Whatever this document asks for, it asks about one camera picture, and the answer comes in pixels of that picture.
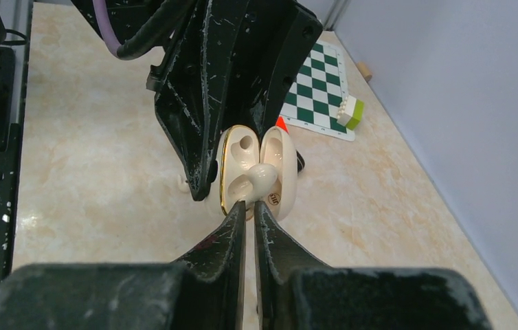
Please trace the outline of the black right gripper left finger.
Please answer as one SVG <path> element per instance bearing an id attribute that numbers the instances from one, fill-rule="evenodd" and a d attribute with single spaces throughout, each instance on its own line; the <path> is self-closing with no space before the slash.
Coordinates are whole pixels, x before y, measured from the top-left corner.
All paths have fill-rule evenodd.
<path id="1" fill-rule="evenodd" d="M 240 329 L 245 214 L 169 263 L 22 267 L 0 285 L 0 329 Z"/>

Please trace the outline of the white earbud charging case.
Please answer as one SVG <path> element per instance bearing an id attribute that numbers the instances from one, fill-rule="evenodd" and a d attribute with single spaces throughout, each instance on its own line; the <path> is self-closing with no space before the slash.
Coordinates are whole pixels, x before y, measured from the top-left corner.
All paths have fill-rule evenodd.
<path id="1" fill-rule="evenodd" d="M 205 199 L 210 213 L 227 215 L 243 201 L 250 219 L 254 204 L 263 201 L 276 220 L 289 215 L 296 200 L 298 169 L 287 131 L 273 126 L 260 140 L 249 127 L 233 126 L 221 135 L 216 161 L 216 180 Z"/>

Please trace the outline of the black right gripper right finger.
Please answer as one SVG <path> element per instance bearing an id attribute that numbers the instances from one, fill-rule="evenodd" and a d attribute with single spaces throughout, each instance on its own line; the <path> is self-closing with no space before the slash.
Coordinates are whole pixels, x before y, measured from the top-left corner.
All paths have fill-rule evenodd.
<path id="1" fill-rule="evenodd" d="M 254 206 L 261 329 L 491 329 L 473 286 L 446 268 L 332 267 L 268 205 Z"/>

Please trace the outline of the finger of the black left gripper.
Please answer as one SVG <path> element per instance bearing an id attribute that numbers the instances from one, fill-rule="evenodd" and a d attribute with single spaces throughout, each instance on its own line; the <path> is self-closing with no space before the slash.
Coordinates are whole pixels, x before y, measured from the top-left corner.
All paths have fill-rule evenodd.
<path id="1" fill-rule="evenodd" d="M 240 34 L 236 123 L 262 137 L 275 125 L 323 27 L 298 1 L 252 1 L 248 14 Z"/>
<path id="2" fill-rule="evenodd" d="M 162 1 L 154 15 L 162 32 L 175 29 L 166 56 L 152 68 L 155 114 L 174 147 L 195 201 L 217 174 L 218 138 L 242 111 L 258 75 L 253 33 L 258 1 Z"/>

